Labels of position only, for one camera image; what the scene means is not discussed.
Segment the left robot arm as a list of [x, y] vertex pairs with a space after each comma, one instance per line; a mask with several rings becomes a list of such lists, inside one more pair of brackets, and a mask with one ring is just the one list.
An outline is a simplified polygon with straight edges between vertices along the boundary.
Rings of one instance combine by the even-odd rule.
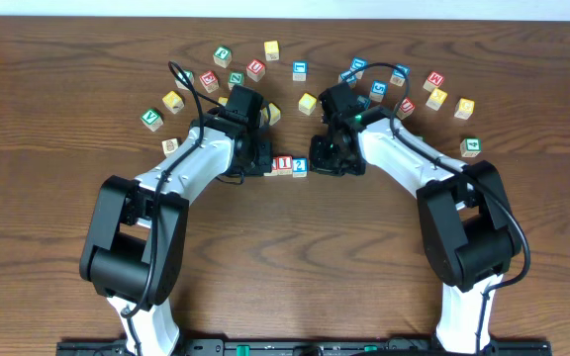
[[180, 339], [169, 295], [182, 265], [190, 205], [214, 180], [242, 183], [270, 171], [264, 98], [235, 87], [224, 106], [202, 114], [185, 141], [134, 179], [101, 186], [79, 273], [116, 310], [131, 355], [169, 355]]

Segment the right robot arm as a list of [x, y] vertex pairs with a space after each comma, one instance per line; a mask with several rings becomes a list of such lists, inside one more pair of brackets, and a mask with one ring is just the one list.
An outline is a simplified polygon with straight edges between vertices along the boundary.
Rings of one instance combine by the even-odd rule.
[[328, 131], [311, 141], [311, 170], [362, 175], [376, 166], [416, 198], [425, 255], [443, 284], [436, 340], [447, 352], [487, 352], [495, 292], [523, 279], [530, 264], [496, 167], [438, 152], [391, 110], [364, 108], [345, 83], [319, 100]]

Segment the red I block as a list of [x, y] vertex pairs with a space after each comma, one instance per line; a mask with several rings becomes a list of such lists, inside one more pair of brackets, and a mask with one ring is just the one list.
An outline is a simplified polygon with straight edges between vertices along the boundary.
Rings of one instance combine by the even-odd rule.
[[278, 156], [277, 173], [279, 175], [292, 175], [293, 174], [293, 158], [291, 156]]

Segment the blue 2 block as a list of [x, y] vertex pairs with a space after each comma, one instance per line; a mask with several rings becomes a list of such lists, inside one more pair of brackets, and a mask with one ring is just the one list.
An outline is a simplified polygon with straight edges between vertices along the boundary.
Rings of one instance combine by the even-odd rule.
[[292, 166], [292, 176], [294, 178], [304, 178], [308, 175], [308, 160], [306, 158], [294, 158]]

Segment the red A block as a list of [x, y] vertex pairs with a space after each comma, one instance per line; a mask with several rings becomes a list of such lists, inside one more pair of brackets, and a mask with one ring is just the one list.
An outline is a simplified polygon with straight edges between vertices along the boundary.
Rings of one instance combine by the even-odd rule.
[[271, 161], [270, 170], [268, 172], [265, 172], [263, 174], [263, 176], [264, 177], [270, 177], [270, 176], [277, 176], [277, 175], [278, 175], [277, 159], [273, 158]]

